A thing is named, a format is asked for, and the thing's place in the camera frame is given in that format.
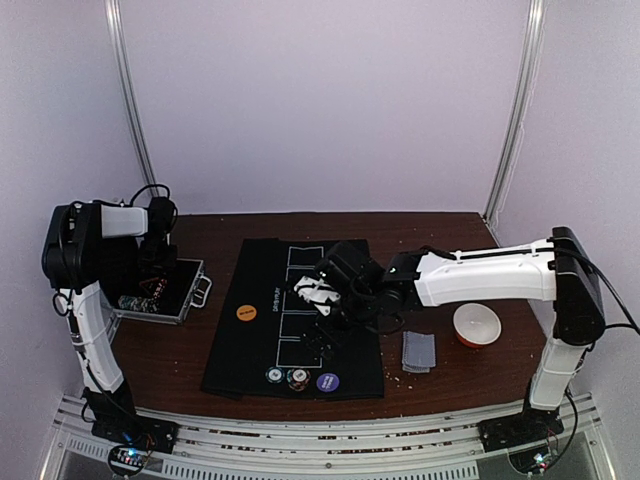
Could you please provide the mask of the orange big blind button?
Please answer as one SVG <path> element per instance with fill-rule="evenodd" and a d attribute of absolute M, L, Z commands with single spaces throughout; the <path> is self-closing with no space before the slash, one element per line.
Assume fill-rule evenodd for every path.
<path fill-rule="evenodd" d="M 244 304 L 236 309 L 236 318 L 244 323 L 254 321 L 258 316 L 258 310 L 255 306 Z"/>

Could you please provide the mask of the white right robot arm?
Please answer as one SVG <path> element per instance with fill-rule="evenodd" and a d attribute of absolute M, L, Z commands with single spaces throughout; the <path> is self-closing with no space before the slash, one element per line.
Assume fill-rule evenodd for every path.
<path fill-rule="evenodd" d="M 589 347 L 608 325 L 600 287 L 608 282 L 568 227 L 529 244 L 448 252 L 424 246 L 395 255 L 387 267 L 348 242 L 335 244 L 292 293 L 315 307 L 318 338 L 306 340 L 328 356 L 338 344 L 325 325 L 371 328 L 379 317 L 444 304 L 527 299 L 550 302 L 555 323 L 520 412 L 484 420 L 478 430 L 486 451 L 561 434 L 559 409 Z"/>

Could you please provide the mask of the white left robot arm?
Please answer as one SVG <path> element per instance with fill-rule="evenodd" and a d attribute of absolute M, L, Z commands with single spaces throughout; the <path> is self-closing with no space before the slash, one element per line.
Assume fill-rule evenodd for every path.
<path fill-rule="evenodd" d="M 84 396 L 95 420 L 94 435 L 110 433 L 123 444 L 155 441 L 158 428 L 136 413 L 124 373 L 118 366 L 104 324 L 100 282 L 101 243 L 105 239 L 143 239 L 142 261 L 155 267 L 173 259 L 168 235 L 176 206 L 169 195 L 146 208 L 133 202 L 111 205 L 74 201 L 54 209 L 42 254 L 42 268 L 55 290 L 54 310 L 67 319 L 84 380 Z"/>

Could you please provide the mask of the purple small blind button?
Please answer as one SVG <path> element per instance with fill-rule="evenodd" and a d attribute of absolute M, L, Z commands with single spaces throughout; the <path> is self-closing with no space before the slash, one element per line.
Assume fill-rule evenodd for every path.
<path fill-rule="evenodd" d="M 335 392 L 340 385 L 340 378 L 335 373 L 322 373 L 316 380 L 316 388 L 323 394 Z"/>

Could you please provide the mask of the mixed colour chip stack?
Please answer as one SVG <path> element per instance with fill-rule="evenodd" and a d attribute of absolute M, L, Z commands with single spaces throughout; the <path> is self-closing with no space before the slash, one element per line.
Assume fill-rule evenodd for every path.
<path fill-rule="evenodd" d="M 287 385 L 296 392 L 304 391 L 310 382 L 310 371 L 302 368 L 289 369 L 286 374 Z"/>

